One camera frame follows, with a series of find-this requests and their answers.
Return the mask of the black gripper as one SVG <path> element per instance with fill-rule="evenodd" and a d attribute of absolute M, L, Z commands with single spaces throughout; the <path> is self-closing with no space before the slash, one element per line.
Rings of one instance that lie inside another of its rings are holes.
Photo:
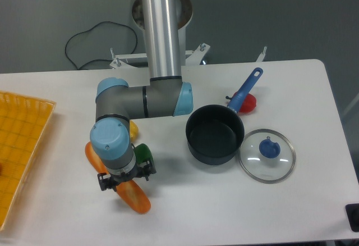
<path fill-rule="evenodd" d="M 146 181 L 149 181 L 149 177 L 156 173 L 156 168 L 154 161 L 149 159 L 140 165 L 135 164 L 134 167 L 128 171 L 116 170 L 111 174 L 107 173 L 98 173 L 98 183 L 101 188 L 101 191 L 108 189 L 116 190 L 116 184 L 121 184 L 124 182 L 131 181 L 134 178 L 144 177 Z"/>

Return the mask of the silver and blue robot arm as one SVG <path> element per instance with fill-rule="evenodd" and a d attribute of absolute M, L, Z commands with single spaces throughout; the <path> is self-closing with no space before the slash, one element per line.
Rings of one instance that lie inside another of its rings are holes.
<path fill-rule="evenodd" d="M 153 160 L 139 160 L 134 152 L 131 120 L 188 115 L 193 109 L 192 87 L 181 74 L 176 0 L 142 0 L 142 9 L 149 84 L 130 87 L 123 79 L 106 78 L 97 88 L 90 141 L 105 165 L 98 173 L 101 190 L 155 173 Z"/>

